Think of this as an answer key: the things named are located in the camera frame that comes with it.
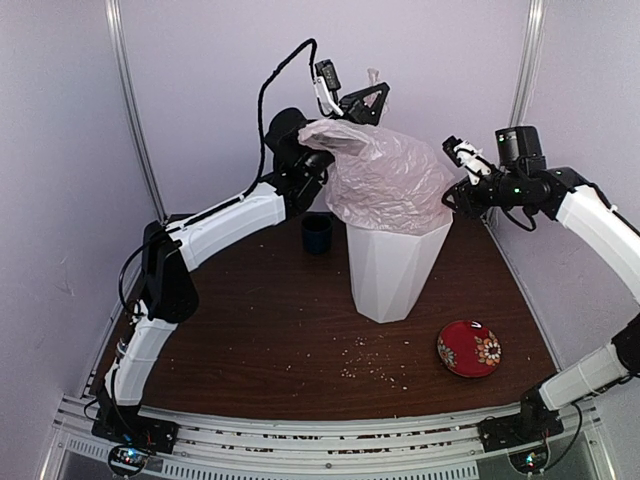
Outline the translucent pink plastic bag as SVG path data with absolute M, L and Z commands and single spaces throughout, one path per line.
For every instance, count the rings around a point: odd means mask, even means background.
M 324 201 L 342 222 L 421 236 L 452 221 L 442 196 L 454 176 L 428 143 L 346 119 L 316 120 L 297 140 L 333 155 Z

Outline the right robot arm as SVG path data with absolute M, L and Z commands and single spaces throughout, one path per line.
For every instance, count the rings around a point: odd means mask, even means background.
M 462 180 L 449 187 L 442 202 L 454 213 L 478 219 L 492 209 L 509 216 L 521 209 L 523 229 L 533 231 L 544 214 L 580 238 L 600 259 L 590 284 L 604 280 L 604 290 L 626 288 L 639 298 L 639 232 L 601 188 L 571 167 L 550 167 L 533 126 L 503 128 L 495 133 L 498 163 L 485 159 L 470 142 L 451 136 L 442 149 Z M 639 319 L 629 322 L 603 346 L 526 391 L 516 413 L 478 423 L 486 452 L 542 442 L 563 432 L 561 411 L 604 394 L 639 375 Z

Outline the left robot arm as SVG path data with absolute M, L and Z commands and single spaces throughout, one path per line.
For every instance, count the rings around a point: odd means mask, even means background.
M 146 381 L 170 335 L 199 306 L 192 272 L 234 243 L 306 212 L 326 184 L 333 155 L 298 142 L 299 130 L 310 123 L 295 107 L 280 111 L 259 127 L 261 144 L 273 154 L 271 173 L 198 214 L 145 227 L 142 289 L 96 394 L 94 436 L 138 454 L 172 452 L 177 424 L 139 413 Z

